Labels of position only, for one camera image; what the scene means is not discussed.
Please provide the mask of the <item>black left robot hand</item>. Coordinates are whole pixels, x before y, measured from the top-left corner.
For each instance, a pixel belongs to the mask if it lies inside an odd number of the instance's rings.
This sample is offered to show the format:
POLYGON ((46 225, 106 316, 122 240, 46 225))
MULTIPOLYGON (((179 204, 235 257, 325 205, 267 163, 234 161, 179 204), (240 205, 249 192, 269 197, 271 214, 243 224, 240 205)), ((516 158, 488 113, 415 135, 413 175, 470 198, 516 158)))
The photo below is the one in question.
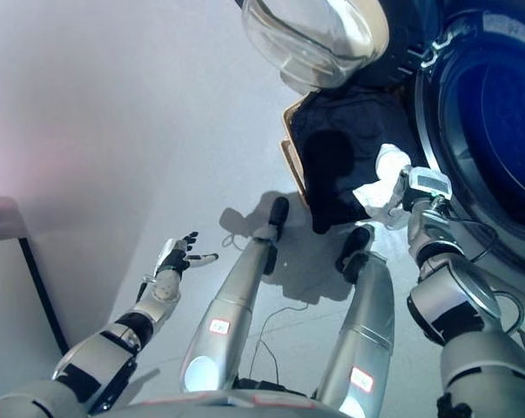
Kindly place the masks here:
POLYGON ((154 275, 157 276, 167 270, 181 274, 189 268, 206 266, 218 260, 217 253, 191 254, 192 246, 196 243, 198 236, 198 232, 191 232, 182 239, 168 239, 158 255, 157 264, 153 270, 154 275))

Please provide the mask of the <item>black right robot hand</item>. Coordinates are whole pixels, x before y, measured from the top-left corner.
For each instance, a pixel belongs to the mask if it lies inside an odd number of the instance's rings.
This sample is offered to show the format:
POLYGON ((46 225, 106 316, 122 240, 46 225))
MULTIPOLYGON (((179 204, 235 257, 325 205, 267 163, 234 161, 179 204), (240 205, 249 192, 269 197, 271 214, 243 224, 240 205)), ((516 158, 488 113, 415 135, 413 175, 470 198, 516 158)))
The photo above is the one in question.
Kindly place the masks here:
POLYGON ((401 203, 405 212, 411 212, 414 204, 422 199, 432 201, 441 196, 451 200, 453 197, 449 177, 428 167, 410 167, 400 174, 400 182, 401 203))

